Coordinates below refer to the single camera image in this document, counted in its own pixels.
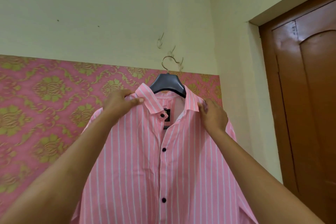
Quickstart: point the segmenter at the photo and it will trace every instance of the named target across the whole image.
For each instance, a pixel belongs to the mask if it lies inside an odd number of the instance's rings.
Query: shirt collar
[[[185,97],[184,109],[198,112],[199,110],[198,110],[197,103],[203,102],[202,99],[196,96],[194,93],[192,93],[192,91],[189,90],[187,86],[184,85],[184,88],[187,93]],[[146,84],[142,83],[139,86],[139,88],[135,91],[135,93],[137,97],[143,98],[145,100],[144,103],[146,107],[148,108],[150,114],[163,111],[163,107],[160,105],[155,94]]]

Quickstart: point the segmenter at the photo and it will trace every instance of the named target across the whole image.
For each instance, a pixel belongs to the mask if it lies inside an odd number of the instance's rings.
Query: wall
[[[304,1],[211,0],[223,105],[238,142],[280,181],[261,42],[258,27],[248,21],[265,23]]]
[[[0,0],[0,53],[217,74],[210,0]],[[165,32],[162,49],[157,39]],[[178,70],[171,61],[167,67]]]
[[[151,85],[161,72],[0,55],[0,218],[82,133],[110,91]],[[221,104],[218,75],[175,74]]]

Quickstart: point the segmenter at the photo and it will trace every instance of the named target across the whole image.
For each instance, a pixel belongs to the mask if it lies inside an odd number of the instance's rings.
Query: brown door frame
[[[277,57],[275,55],[272,30],[310,13],[311,11],[316,10],[332,1],[334,0],[308,0],[259,27],[283,184],[297,197],[300,197],[300,195],[296,183],[295,166],[288,134],[286,112],[282,97],[279,67]]]

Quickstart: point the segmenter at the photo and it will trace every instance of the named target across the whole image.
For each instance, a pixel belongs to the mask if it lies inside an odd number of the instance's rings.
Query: person's left arm
[[[111,128],[143,99],[125,100],[130,90],[112,93],[101,114],[57,161],[14,202],[0,224],[69,223]]]

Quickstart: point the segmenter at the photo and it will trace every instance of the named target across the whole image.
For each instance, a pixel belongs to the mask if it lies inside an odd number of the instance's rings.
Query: cream wall
[[[282,181],[259,24],[306,0],[211,0],[223,105],[238,142]]]
[[[174,45],[183,71],[218,74],[210,0],[0,0],[1,54],[162,69]]]

